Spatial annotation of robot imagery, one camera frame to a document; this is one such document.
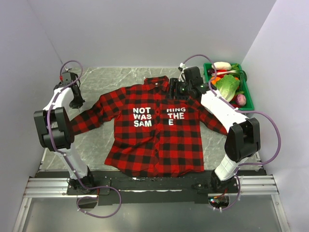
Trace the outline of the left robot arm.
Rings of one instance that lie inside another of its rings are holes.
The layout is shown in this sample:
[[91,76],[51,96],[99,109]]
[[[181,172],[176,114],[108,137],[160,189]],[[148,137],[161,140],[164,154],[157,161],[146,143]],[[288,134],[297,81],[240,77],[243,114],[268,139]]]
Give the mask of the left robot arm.
[[69,108],[79,109],[83,103],[78,75],[63,72],[50,102],[44,109],[34,112],[34,122],[41,146],[58,155],[68,169],[69,187],[90,194],[95,190],[96,183],[75,148],[73,129],[67,114]]

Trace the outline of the red black plaid shirt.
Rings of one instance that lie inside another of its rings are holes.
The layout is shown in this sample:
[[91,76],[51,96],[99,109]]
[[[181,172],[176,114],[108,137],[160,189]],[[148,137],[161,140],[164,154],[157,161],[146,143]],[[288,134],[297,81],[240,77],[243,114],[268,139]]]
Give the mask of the red black plaid shirt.
[[114,143],[105,164],[135,177],[178,177],[204,171],[200,124],[227,135],[197,100],[169,97],[166,76],[101,95],[71,120],[75,134],[114,122]]

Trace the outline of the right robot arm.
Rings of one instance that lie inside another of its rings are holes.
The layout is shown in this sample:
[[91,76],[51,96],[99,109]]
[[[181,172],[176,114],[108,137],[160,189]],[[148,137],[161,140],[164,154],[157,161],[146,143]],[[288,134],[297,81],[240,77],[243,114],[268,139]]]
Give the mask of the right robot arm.
[[239,82],[225,75],[216,84],[205,82],[198,67],[178,67],[179,78],[172,78],[170,96],[173,99],[197,99],[212,113],[228,132],[225,141],[225,156],[211,173],[211,188],[223,192],[230,184],[239,167],[260,150],[260,125],[256,118],[239,113],[229,102],[234,98]]

